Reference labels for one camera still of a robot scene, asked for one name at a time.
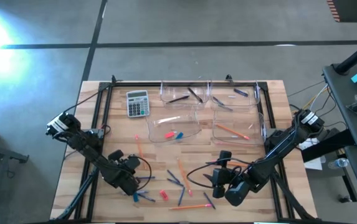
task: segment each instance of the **gray floor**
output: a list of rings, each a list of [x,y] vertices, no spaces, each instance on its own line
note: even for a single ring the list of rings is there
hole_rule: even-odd
[[[90,43],[101,0],[0,0],[0,44]],[[324,0],[110,0],[99,43],[357,40],[357,24],[336,23]],[[291,94],[322,80],[325,65],[357,45],[97,49],[89,80],[282,79]],[[0,50],[0,144],[30,154],[0,185],[0,223],[47,220],[64,145],[45,125],[73,105],[88,49]],[[302,106],[323,84],[290,97]],[[326,95],[318,99],[320,108]],[[333,106],[328,102],[323,111]],[[323,117],[341,120],[335,109]],[[340,204],[341,179],[310,179],[318,216],[357,223],[357,203]]]

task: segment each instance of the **orange marker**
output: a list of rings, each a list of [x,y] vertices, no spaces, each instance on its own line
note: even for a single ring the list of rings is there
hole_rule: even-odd
[[[181,163],[181,160],[179,160],[179,158],[177,158],[177,160],[178,160],[179,171],[181,171],[181,175],[183,176],[183,179],[184,179],[184,182],[185,182],[185,186],[188,189],[189,195],[192,197],[192,190],[191,190],[191,187],[189,186],[188,179],[186,178],[186,174],[184,172],[184,168],[183,168],[183,165]]]
[[[136,145],[138,146],[138,151],[140,152],[140,157],[143,158],[141,143],[140,143],[140,140],[139,140],[139,137],[138,137],[137,134],[135,135],[135,142],[136,142]]]
[[[247,137],[246,135],[243,135],[243,134],[241,134],[241,133],[238,133],[238,132],[236,132],[236,131],[234,131],[234,130],[232,130],[232,129],[229,129],[229,128],[227,128],[227,127],[221,125],[221,124],[216,124],[216,126],[219,127],[219,128],[222,128],[222,129],[224,129],[224,130],[226,130],[226,131],[229,131],[230,133],[234,133],[234,134],[236,134],[237,136],[240,136],[240,137],[242,137],[242,138],[244,138],[244,139],[247,139],[247,140],[250,139],[250,138]]]
[[[169,208],[169,210],[181,210],[187,208],[207,208],[207,207],[211,207],[211,204],[174,207],[174,208]]]

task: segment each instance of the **clear plastic container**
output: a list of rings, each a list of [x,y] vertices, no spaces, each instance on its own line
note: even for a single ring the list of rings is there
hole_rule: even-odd
[[[146,123],[148,124],[149,140],[151,142],[181,142],[201,131],[195,108],[189,111],[172,111],[158,108],[153,110],[150,116],[146,117]],[[171,132],[174,135],[166,138],[165,135]],[[176,139],[180,133],[183,133],[182,137]]]
[[[260,102],[260,88],[257,82],[214,81],[211,82],[211,100],[215,111],[248,112]]]
[[[167,109],[191,110],[195,108],[201,110],[209,101],[209,97],[210,81],[196,81],[190,84],[187,82],[161,82],[160,99]]]
[[[213,137],[222,142],[261,145],[265,141],[264,117],[260,113],[215,111]]]

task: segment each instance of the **black marker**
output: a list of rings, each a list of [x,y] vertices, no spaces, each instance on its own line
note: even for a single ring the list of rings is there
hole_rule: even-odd
[[[196,97],[196,99],[199,100],[199,102],[203,103],[203,100],[200,97],[198,97],[197,94],[193,92],[193,90],[190,87],[188,87],[188,90],[192,93],[192,95]]]
[[[167,102],[167,103],[174,103],[175,101],[178,101],[178,100],[185,100],[185,99],[187,99],[189,96],[183,96],[183,97],[180,97],[180,98],[177,98],[177,99],[175,99],[175,100],[170,100],[169,102]]]
[[[249,96],[249,94],[247,94],[247,93],[245,93],[245,92],[243,92],[243,91],[240,91],[240,90],[238,90],[238,89],[234,89],[234,92],[239,93],[239,94],[241,94],[242,96]]]

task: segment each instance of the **wooden table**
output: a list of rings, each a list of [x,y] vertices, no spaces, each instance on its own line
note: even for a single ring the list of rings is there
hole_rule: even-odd
[[[272,108],[277,128],[288,128],[292,117],[288,105],[287,95],[283,81],[267,81],[272,102]],[[99,82],[83,82],[80,91],[79,101],[94,94],[98,90]],[[197,208],[190,210],[168,210],[170,207],[176,207],[181,188],[166,180],[169,178],[166,169],[172,171],[181,181],[177,158],[181,158],[184,169],[189,171],[204,165],[207,161],[218,158],[220,150],[232,151],[232,156],[245,161],[253,161],[265,155],[263,146],[252,147],[233,147],[218,146],[213,143],[212,139],[212,122],[213,110],[211,109],[211,100],[206,103],[204,110],[198,114],[198,119],[202,131],[196,135],[196,140],[191,144],[153,144],[148,139],[148,127],[145,118],[128,119],[126,116],[126,92],[132,90],[147,89],[151,115],[163,113],[165,108],[159,97],[158,87],[115,87],[113,88],[112,104],[108,115],[108,125],[112,127],[110,134],[105,136],[105,145],[103,154],[121,149],[125,155],[137,154],[138,148],[134,135],[138,134],[143,148],[144,157],[151,164],[155,180],[145,187],[150,192],[147,196],[154,198],[156,203],[140,199],[139,203],[134,203],[132,197],[123,196],[121,189],[115,189],[108,185],[99,177],[97,196],[93,210],[93,222],[272,222],[276,221],[274,209],[274,200],[272,190],[268,183],[259,193],[250,192],[246,199],[238,207],[231,206],[225,198],[211,198],[215,203],[217,210],[212,208]],[[265,107],[264,96],[261,96],[264,107],[265,119],[268,119]],[[75,116],[82,123],[82,128],[90,128],[96,97],[82,103],[77,107]],[[105,97],[103,97],[102,107],[98,124],[101,123]],[[62,213],[64,208],[70,203],[77,193],[82,175],[84,157],[75,153],[69,156],[63,163],[60,173],[59,184],[57,187],[54,205],[52,207],[51,217],[57,217]],[[290,190],[298,199],[300,204],[307,212],[314,217],[317,216],[313,198],[308,184],[307,175],[303,165],[300,151],[293,150],[285,159],[285,168]],[[191,177],[203,184],[210,185],[202,176],[203,173],[211,174],[213,167],[195,172]],[[143,166],[137,169],[137,176],[147,176],[148,170]],[[193,197],[188,193],[184,194],[181,206],[206,204],[207,201],[203,196],[206,192],[210,197],[212,189],[191,184]],[[159,191],[163,189],[169,196],[167,202],[163,201]],[[280,192],[280,201],[283,214],[285,202]],[[87,211],[87,203],[83,206],[83,214]]]

